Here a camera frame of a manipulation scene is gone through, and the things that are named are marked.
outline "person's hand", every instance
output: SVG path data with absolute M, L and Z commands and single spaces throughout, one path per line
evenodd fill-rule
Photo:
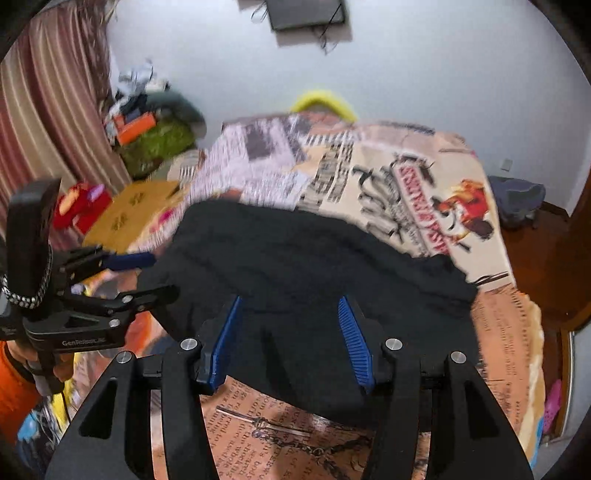
M 37 352 L 30 345 L 24 346 L 14 340 L 7 342 L 8 350 L 12 357 L 17 361 L 27 366 L 27 360 L 30 362 L 37 362 Z M 60 363 L 53 367 L 53 374 L 61 381 L 65 382 L 74 375 L 74 354 L 62 353 L 60 355 Z

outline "orange sleeve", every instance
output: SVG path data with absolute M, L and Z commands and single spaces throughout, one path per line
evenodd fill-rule
M 35 385 L 11 365 L 5 347 L 6 342 L 0 342 L 0 433 L 13 444 L 23 420 L 41 397 Z

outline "wall outlet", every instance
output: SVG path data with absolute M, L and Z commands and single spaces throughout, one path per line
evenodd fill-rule
M 511 167 L 513 166 L 513 160 L 510 158 L 506 158 L 501 162 L 501 170 L 502 171 L 511 171 Z

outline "cartoon figure print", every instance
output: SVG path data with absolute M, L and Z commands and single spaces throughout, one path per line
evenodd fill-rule
M 433 208 L 442 217 L 452 216 L 452 224 L 447 230 L 456 233 L 449 234 L 448 238 L 455 245 L 458 245 L 471 233 L 476 234 L 481 240 L 490 239 L 495 230 L 492 224 L 485 219 L 489 212 L 489 206 L 486 201 L 484 184 L 476 180 L 464 179 L 459 185 L 452 187 L 452 192 L 453 195 L 445 200 L 431 197 Z

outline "pile of clothes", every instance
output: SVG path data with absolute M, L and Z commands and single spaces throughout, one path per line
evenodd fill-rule
M 157 80 L 151 63 L 122 73 L 115 97 L 105 131 L 134 180 L 194 146 L 191 126 L 202 124 L 203 115 L 168 82 Z

